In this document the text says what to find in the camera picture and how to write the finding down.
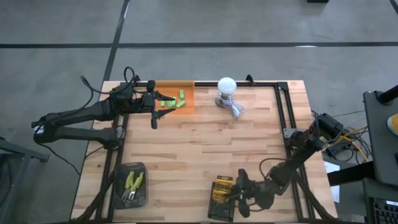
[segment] pliers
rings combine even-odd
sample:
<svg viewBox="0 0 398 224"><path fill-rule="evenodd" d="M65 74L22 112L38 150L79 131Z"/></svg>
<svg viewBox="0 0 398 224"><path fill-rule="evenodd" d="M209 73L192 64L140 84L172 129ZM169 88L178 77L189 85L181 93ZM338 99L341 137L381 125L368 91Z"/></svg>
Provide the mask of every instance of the pliers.
<svg viewBox="0 0 398 224"><path fill-rule="evenodd" d="M144 178L144 172L141 172L136 181L134 181L134 171L130 171L126 179L126 184L124 185L124 188L126 190L124 191L121 198L123 202L126 202L126 200L134 199L134 196L136 194L136 189L140 187L143 178Z"/></svg>

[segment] wooden table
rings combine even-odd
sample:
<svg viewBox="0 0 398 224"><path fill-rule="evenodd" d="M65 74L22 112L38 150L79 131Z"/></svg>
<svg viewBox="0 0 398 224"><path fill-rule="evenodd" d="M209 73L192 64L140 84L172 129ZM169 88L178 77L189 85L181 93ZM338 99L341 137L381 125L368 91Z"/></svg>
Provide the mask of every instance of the wooden table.
<svg viewBox="0 0 398 224"><path fill-rule="evenodd" d="M297 127L307 129L312 116L304 82L288 84ZM119 82L105 82L103 91L117 85ZM151 129L149 114L129 116L122 163L146 165L149 199L142 208L115 210L114 222L216 222L207 218L207 211L211 183L217 175L235 179L238 169L243 168L250 179L260 181L258 165L262 159L286 157L273 88L238 87L234 100L245 108L239 120L233 119L230 110L215 106L217 91L215 87L195 87L195 113L167 114L159 121L157 130ZM96 121L94 128L110 125ZM99 146L90 142L87 153ZM98 193L105 157L106 151L100 150L85 160L72 218L78 217ZM265 162L262 168L267 172L279 162ZM314 154L305 168L312 192L337 217L321 153ZM297 221L292 197L289 187L285 194L275 197L271 209L252 213L249 218L243 218L236 209L234 221ZM305 210L302 193L300 200Z"/></svg>

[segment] black line on floor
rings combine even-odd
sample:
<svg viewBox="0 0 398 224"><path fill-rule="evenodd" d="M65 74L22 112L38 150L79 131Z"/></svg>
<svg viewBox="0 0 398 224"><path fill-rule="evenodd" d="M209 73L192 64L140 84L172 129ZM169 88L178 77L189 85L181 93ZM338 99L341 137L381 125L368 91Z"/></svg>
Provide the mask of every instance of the black line on floor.
<svg viewBox="0 0 398 224"><path fill-rule="evenodd" d="M122 49L181 49L226 47L397 47L398 42L225 42L225 43L125 43Z"/></svg>
<svg viewBox="0 0 398 224"><path fill-rule="evenodd" d="M112 44L0 44L0 49L105 49Z"/></svg>
<svg viewBox="0 0 398 224"><path fill-rule="evenodd" d="M113 68L114 58L116 56L116 51L118 49L118 44L120 41L120 36L122 34L124 21L125 21L126 14L127 14L127 9L129 7L129 2L130 2L130 0L124 0L124 2L123 2L122 11L120 12L120 17L119 17L118 27L116 28L116 33L114 34L111 52L109 53L108 62L106 64L106 68L105 68L103 82L109 81L109 79L111 78L111 72L112 72L112 68Z"/></svg>
<svg viewBox="0 0 398 224"><path fill-rule="evenodd" d="M396 0L390 0L392 7L394 8L394 10L396 11L396 13L398 14L398 4L396 2Z"/></svg>

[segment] concrete floor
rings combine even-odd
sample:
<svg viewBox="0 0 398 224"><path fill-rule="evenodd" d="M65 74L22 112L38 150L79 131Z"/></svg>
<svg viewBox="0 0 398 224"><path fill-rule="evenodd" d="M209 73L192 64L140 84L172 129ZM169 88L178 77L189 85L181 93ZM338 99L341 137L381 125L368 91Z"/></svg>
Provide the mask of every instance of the concrete floor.
<svg viewBox="0 0 398 224"><path fill-rule="evenodd" d="M123 0L0 0L0 44L111 43ZM398 15L388 0L131 0L126 42L398 41ZM84 75L101 87L110 49L0 49L0 136L39 152L30 122L81 106ZM313 110L363 110L364 91L398 84L398 47L118 49L111 80L132 66L143 80L305 80ZM344 124L364 113L339 117ZM352 127L366 125L361 119ZM89 128L91 123L78 125ZM87 142L49 144L80 169ZM78 184L74 170L51 156L32 161L12 223L68 220Z"/></svg>

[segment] keyboard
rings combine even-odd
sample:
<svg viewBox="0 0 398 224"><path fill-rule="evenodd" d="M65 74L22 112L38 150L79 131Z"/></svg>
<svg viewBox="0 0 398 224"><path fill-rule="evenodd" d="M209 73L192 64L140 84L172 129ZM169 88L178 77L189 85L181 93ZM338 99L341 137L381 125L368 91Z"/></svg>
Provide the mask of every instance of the keyboard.
<svg viewBox="0 0 398 224"><path fill-rule="evenodd" d="M398 202L370 198L373 205L374 219L377 224L398 223Z"/></svg>

